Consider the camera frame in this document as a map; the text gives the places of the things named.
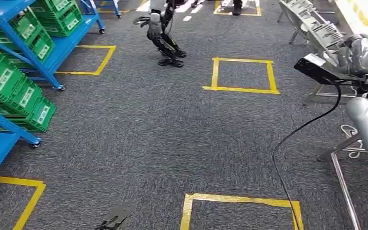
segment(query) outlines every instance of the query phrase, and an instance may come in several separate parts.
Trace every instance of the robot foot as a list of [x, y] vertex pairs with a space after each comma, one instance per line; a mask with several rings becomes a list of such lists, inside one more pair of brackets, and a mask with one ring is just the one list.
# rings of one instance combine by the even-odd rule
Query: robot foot
[[177, 50], [175, 52], [175, 55], [178, 57], [178, 58], [185, 58], [187, 56], [187, 52], [185, 51], [182, 51], [182, 50]]
[[184, 62], [176, 59], [163, 59], [158, 62], [159, 66], [173, 66], [181, 68], [184, 66]]
[[[163, 53], [161, 50], [159, 50], [161, 55], [163, 55], [163, 57], [166, 57], [167, 55], [165, 53]], [[174, 53], [174, 55], [178, 58], [185, 58], [187, 56], [187, 52], [182, 51], [182, 50], [178, 50], [178, 51], [172, 51], [172, 53]]]

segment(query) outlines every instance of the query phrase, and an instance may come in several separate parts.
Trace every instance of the humanoid robot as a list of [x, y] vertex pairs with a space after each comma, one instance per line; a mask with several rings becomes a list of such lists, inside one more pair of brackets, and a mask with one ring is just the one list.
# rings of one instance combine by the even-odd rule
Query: humanoid robot
[[187, 56], [176, 42], [170, 37], [170, 31], [166, 31], [170, 21], [173, 20], [174, 10], [177, 6], [185, 3], [185, 0], [151, 0], [150, 17], [139, 17], [133, 23], [140, 23], [140, 27], [149, 25], [147, 38], [153, 42], [158, 51], [166, 57], [158, 62], [160, 66], [183, 67], [184, 62], [177, 58]]

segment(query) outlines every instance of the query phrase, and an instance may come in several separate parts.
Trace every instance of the shelf post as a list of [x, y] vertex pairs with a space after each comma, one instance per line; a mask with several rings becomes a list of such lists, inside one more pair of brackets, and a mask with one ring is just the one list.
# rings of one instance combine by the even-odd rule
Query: shelf post
[[29, 132], [24, 131], [19, 126], [15, 125], [5, 117], [0, 115], [0, 127], [12, 132], [17, 133], [23, 139], [25, 139], [29, 144], [39, 144], [40, 138], [35, 137], [34, 135], [30, 134]]

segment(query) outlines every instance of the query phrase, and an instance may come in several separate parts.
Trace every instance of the person's leg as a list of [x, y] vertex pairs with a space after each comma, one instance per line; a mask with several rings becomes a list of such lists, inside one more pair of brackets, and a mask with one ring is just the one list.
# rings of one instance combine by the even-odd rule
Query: person's leg
[[191, 7], [192, 8], [195, 8], [195, 7], [197, 7], [198, 6], [198, 0], [195, 0], [193, 3], [191, 3]]
[[233, 15], [238, 16], [242, 13], [242, 0], [233, 0]]

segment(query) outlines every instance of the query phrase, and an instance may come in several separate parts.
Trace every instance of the robot foot sole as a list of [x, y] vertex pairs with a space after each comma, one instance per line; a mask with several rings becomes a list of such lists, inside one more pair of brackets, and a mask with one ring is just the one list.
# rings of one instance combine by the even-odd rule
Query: robot foot sole
[[181, 68], [184, 66], [184, 62], [176, 59], [163, 59], [158, 62], [159, 66], [172, 66]]

